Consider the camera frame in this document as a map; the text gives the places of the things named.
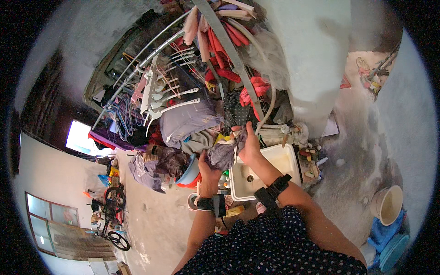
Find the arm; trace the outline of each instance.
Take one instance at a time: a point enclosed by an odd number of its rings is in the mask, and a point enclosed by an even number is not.
[[[200,173],[202,174],[202,182],[200,184],[200,197],[212,198],[217,194],[218,182],[221,177],[221,171],[212,171],[205,163],[205,151],[200,154],[198,161]],[[197,210],[190,235],[188,237],[187,250],[176,266],[172,274],[175,274],[197,253],[202,246],[204,240],[214,234],[215,216],[212,211]]]
[[[258,138],[249,122],[246,129],[248,132],[246,145],[238,155],[264,184],[269,186],[283,174],[261,154]],[[305,222],[309,239],[321,249],[353,256],[367,266],[359,249],[327,219],[320,206],[301,187],[289,182],[289,187],[278,196],[278,200],[283,206],[293,205],[298,209]]]

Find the floor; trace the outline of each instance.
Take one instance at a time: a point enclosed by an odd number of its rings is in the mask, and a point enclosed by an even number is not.
[[[352,52],[348,55],[346,76],[352,87],[342,89],[334,106],[339,135],[322,138],[323,153],[329,160],[321,166],[323,179],[308,191],[344,235],[356,246],[367,239],[373,216],[369,201],[374,193],[391,184],[400,184],[399,171],[388,158],[374,95],[364,89],[355,59],[364,57],[371,67],[386,55]],[[132,248],[117,251],[133,275],[170,274],[183,256],[195,213],[188,210],[191,190],[170,190],[159,194],[137,183],[130,175],[131,152],[118,151],[121,182],[126,186],[125,228]],[[228,227],[238,218],[256,216],[255,201],[246,211],[226,220]]]

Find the hand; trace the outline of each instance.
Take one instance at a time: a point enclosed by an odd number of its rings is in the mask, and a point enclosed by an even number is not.
[[[202,176],[202,182],[200,183],[200,197],[212,198],[217,194],[219,189],[219,180],[221,177],[220,170],[211,170],[208,164],[205,162],[206,151],[203,150],[198,160],[198,167]]]
[[[240,128],[240,126],[234,126],[231,130],[237,131],[240,130]],[[238,153],[238,156],[247,166],[252,166],[256,161],[260,161],[263,155],[260,152],[260,142],[252,129],[252,123],[250,121],[246,123],[246,131],[248,137],[245,147]]]

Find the white sink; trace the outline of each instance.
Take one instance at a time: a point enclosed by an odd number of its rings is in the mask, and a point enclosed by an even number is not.
[[[278,144],[261,149],[261,153],[281,173],[289,174],[292,177],[291,181],[301,186],[300,172],[292,145],[286,144],[283,148],[281,144]],[[254,192],[265,186],[240,157],[237,157],[237,163],[229,169],[229,177],[231,179],[231,196],[237,202],[254,200]]]

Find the navy polka dot shirt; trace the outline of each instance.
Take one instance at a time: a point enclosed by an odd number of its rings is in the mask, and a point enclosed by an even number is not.
[[[176,274],[366,275],[367,269],[352,256],[308,240],[298,210],[286,206],[282,219],[260,214],[247,224],[236,221],[224,237],[209,236]]]

